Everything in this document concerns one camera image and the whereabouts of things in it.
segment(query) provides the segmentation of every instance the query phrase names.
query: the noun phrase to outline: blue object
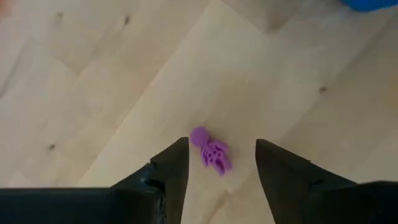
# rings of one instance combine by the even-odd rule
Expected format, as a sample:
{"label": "blue object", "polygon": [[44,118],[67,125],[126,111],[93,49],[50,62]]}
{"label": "blue object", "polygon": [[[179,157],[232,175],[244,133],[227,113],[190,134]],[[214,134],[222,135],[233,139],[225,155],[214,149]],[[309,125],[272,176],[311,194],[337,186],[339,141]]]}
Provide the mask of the blue object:
{"label": "blue object", "polygon": [[352,9],[362,12],[391,7],[398,4],[398,0],[341,0]]}

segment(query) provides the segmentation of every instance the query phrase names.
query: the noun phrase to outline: purple plastic figure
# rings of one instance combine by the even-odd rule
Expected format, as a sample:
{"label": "purple plastic figure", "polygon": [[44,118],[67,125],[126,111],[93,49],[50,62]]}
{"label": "purple plastic figure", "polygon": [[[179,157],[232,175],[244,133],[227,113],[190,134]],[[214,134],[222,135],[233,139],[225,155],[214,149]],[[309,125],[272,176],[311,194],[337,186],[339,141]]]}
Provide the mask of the purple plastic figure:
{"label": "purple plastic figure", "polygon": [[192,144],[201,149],[201,159],[207,167],[209,164],[217,170],[220,175],[232,169],[228,159],[228,146],[217,139],[210,139],[206,128],[193,129],[190,135]]}

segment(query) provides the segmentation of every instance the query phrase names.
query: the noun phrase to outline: wooden floor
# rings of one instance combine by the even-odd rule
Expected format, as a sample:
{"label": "wooden floor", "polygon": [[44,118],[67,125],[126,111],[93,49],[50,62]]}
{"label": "wooden floor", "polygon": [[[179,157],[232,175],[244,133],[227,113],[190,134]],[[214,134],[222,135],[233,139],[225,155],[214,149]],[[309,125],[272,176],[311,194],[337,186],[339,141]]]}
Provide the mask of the wooden floor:
{"label": "wooden floor", "polygon": [[358,182],[398,180],[398,13],[337,0],[2,0],[0,186],[109,186],[195,126],[182,223],[273,223],[268,139]]}

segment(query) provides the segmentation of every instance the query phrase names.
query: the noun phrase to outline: purple toy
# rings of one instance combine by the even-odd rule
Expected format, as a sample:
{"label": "purple toy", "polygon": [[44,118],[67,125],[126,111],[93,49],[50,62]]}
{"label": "purple toy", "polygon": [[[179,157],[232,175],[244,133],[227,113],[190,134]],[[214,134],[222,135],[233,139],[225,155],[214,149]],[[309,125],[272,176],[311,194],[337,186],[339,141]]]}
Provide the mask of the purple toy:
{"label": "purple toy", "polygon": [[206,128],[193,129],[190,140],[192,144],[200,147],[201,159],[205,166],[213,165],[220,175],[232,169],[227,156],[228,146],[217,139],[210,139]]}

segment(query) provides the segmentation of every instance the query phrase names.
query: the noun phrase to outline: purple skeleton toy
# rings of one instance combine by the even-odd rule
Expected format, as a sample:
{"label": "purple skeleton toy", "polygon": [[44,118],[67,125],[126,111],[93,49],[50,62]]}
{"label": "purple skeleton toy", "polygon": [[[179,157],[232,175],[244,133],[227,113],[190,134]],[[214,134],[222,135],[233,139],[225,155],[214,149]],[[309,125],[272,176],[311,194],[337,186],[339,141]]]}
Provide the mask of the purple skeleton toy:
{"label": "purple skeleton toy", "polygon": [[193,129],[190,140],[192,144],[200,147],[201,159],[205,166],[213,165],[220,175],[232,169],[227,156],[228,146],[217,139],[210,139],[206,128]]}

